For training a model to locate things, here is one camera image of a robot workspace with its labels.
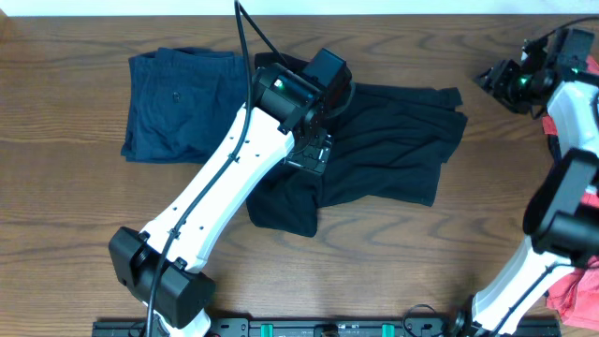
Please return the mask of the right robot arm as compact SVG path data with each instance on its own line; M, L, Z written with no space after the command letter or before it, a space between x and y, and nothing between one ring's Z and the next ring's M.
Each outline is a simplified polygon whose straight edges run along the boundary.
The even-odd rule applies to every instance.
M592 32L566 23L525 41L520 61L502 60L478 86L510 111L552 119L560 159L523 217L524 239L497 277L448 326L447 336L514 336L532 305L598 253L598 210L584 203L598 189L598 76L588 58Z

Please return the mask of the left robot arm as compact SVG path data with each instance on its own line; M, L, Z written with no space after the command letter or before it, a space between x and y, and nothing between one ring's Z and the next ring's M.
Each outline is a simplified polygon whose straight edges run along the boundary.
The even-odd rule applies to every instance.
M142 230L121 227L109 242L120 284L147 309L134 336L204 336L215 291L203 273L213 247L262 178L279 164L320 175L332 137L323 126L355 89L345 60L320 50L302 70L259 68L222 142L180 195Z

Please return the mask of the black polo shirt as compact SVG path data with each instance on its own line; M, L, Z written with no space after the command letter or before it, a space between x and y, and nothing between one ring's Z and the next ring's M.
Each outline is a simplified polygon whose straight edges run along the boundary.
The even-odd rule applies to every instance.
M468 122L460 91L358 83L342 102L325 123L333 144L324 173L273 168L246 199L255 226L313 237L325 207L366 196L434 203Z

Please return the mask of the red shirt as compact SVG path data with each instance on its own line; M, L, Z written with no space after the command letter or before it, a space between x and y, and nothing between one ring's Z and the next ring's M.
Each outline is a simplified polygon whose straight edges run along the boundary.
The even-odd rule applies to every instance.
M588 70L598 75L598 64L591 56L587 57L587 64ZM542 118L542 125L557 161L557 128L548 115ZM598 209L598 192L586 193L582 202ZM546 304L558 312L564 325L598 331L598 269L575 269L564 276L549 289Z

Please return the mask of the folded dark blue shorts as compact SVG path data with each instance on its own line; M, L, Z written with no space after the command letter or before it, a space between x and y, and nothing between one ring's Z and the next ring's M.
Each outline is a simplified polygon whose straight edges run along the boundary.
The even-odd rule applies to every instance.
M203 164L246 100L232 51L160 48L128 59L131 89L121 155L129 162Z

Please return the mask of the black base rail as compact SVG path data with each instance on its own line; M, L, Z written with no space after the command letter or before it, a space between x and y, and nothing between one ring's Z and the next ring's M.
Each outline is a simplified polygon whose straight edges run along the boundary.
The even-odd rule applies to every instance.
M142 336L141 321L96 321L93 337ZM410 337L450 336L449 327L441 317L410 317L405 320L310 321L310 320L248 320L222 318L213 320L205 334L208 337ZM517 337L561 337L555 319L524 319L513 335Z

